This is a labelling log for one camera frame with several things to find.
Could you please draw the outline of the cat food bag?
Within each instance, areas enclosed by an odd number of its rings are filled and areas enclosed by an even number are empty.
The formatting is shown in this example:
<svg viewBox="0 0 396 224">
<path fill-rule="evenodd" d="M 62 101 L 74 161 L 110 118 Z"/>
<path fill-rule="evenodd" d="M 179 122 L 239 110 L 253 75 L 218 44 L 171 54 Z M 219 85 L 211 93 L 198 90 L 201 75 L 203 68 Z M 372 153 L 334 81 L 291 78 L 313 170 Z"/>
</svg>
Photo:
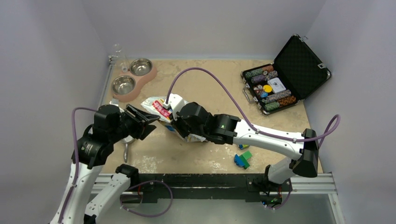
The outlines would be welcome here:
<svg viewBox="0 0 396 224">
<path fill-rule="evenodd" d="M 174 133 L 184 142 L 205 142 L 206 139 L 204 137 L 189 134 L 186 137 L 182 137 L 177 130 L 171 125 L 170 115 L 172 114 L 172 110 L 166 110 L 163 107 L 163 103 L 165 102 L 165 97 L 149 97 L 141 103 L 141 106 L 151 114 L 155 114 L 160 116 L 158 122 L 168 129 L 169 132 Z"/>
</svg>

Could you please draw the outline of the metal food scoop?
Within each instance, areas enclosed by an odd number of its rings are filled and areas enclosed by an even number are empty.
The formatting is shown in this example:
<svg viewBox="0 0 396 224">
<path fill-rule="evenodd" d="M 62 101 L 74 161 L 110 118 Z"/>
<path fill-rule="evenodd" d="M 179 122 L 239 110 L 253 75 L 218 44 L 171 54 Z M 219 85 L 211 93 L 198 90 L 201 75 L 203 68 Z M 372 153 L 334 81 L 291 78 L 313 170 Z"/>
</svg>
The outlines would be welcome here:
<svg viewBox="0 0 396 224">
<path fill-rule="evenodd" d="M 120 142 L 124 146 L 124 151 L 123 151 L 123 160 L 125 163 L 128 162 L 128 154 L 129 154 L 129 146 L 136 141 L 135 138 L 132 138 L 131 136 L 128 136 L 126 138 L 123 138 L 120 140 Z"/>
</svg>

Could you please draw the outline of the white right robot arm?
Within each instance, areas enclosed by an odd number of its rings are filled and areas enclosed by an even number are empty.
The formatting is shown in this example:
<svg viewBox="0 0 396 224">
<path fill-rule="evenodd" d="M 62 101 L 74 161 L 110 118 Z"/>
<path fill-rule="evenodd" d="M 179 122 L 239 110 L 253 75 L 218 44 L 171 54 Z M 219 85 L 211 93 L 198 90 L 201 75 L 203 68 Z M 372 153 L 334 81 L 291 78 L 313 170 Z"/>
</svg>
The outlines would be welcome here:
<svg viewBox="0 0 396 224">
<path fill-rule="evenodd" d="M 314 178 L 318 175 L 318 143 L 305 142 L 311 129 L 303 133 L 288 133 L 248 123 L 228 114 L 212 115 L 192 102 L 172 110 L 172 125 L 183 137 L 194 134 L 218 145 L 249 145 L 285 156 L 269 165 L 262 177 L 263 186 L 273 190 L 287 179 L 299 175 Z"/>
</svg>

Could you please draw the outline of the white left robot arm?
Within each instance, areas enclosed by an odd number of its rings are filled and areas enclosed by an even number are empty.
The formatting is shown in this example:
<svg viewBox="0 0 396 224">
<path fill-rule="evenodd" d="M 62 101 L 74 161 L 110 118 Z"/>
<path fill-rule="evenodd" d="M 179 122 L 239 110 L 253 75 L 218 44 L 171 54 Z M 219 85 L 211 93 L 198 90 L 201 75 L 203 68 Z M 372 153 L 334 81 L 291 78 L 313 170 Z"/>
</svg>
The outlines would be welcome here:
<svg viewBox="0 0 396 224">
<path fill-rule="evenodd" d="M 64 224 L 83 220 L 82 205 L 88 202 L 88 191 L 100 174 L 114 144 L 131 136 L 145 139 L 156 126 L 158 115 L 141 111 L 127 105 L 122 111 L 116 105 L 102 105 L 95 111 L 93 124 L 77 139 L 73 135 L 74 153 L 71 173 L 61 204 L 51 220 L 53 224 Z"/>
</svg>

